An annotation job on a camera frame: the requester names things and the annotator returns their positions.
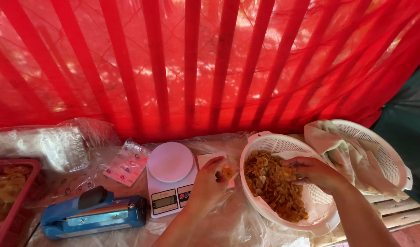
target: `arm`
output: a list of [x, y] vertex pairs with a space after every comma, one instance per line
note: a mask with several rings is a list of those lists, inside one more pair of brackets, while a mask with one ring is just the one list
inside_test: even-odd
[[197, 225], [218, 204], [229, 185], [229, 181], [218, 171], [225, 161], [224, 156], [216, 157], [202, 167], [196, 175], [191, 190], [193, 193], [190, 194], [187, 204], [152, 245], [153, 247], [188, 244]]
[[345, 177], [315, 158], [295, 157], [285, 161], [293, 165], [297, 185], [315, 184], [334, 197], [349, 246], [400, 247], [365, 197]]

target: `white plastic colander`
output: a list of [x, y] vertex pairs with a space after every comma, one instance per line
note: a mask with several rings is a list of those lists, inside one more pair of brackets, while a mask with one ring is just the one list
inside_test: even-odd
[[260, 197], [254, 197], [248, 188], [243, 171], [245, 160], [248, 159], [251, 151], [253, 150], [267, 151], [271, 153], [279, 153], [283, 151], [299, 151], [304, 153], [312, 153], [312, 157], [322, 161], [323, 159], [307, 144], [287, 135], [273, 134], [271, 132], [259, 132], [249, 137], [248, 144], [242, 151], [242, 155], [240, 157], [240, 175], [243, 190], [248, 201], [251, 203], [254, 209], [256, 209], [262, 216], [272, 222], [294, 230], [309, 231], [316, 236], [322, 236], [326, 233], [329, 233], [338, 225], [339, 216], [337, 206], [335, 205], [332, 196], [325, 194], [315, 185], [304, 185], [302, 200], [306, 205], [308, 203], [305, 200], [310, 197], [314, 203], [321, 204], [322, 207], [325, 208], [326, 213], [325, 216], [319, 219], [312, 219], [310, 217], [309, 220], [315, 220], [315, 222], [314, 224], [308, 226], [283, 220]]
[[351, 121], [335, 119], [332, 122], [337, 129], [351, 137], [378, 143], [380, 146], [376, 159], [381, 165], [385, 178], [400, 190], [411, 190], [413, 177], [410, 169], [405, 166], [398, 153], [382, 137], [370, 129]]

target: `red fabric backdrop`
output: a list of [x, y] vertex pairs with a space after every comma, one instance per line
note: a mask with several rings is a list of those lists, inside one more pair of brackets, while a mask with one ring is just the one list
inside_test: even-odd
[[157, 142], [370, 126], [420, 63], [415, 0], [0, 0], [0, 127]]

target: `red basket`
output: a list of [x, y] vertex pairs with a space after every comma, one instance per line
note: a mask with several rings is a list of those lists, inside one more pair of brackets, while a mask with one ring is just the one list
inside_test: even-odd
[[0, 228], [0, 247], [17, 246], [26, 222], [33, 215], [30, 209], [22, 208], [22, 205], [26, 200], [38, 199], [40, 185], [43, 184], [43, 178], [40, 174], [41, 165], [37, 160], [0, 160], [1, 169], [7, 165], [30, 166], [33, 171]]

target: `white scale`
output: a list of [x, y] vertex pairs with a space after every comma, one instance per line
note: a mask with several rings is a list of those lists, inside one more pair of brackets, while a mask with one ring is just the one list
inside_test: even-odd
[[156, 147], [147, 161], [151, 216], [159, 218], [181, 211], [195, 182], [195, 157], [181, 143], [167, 142]]

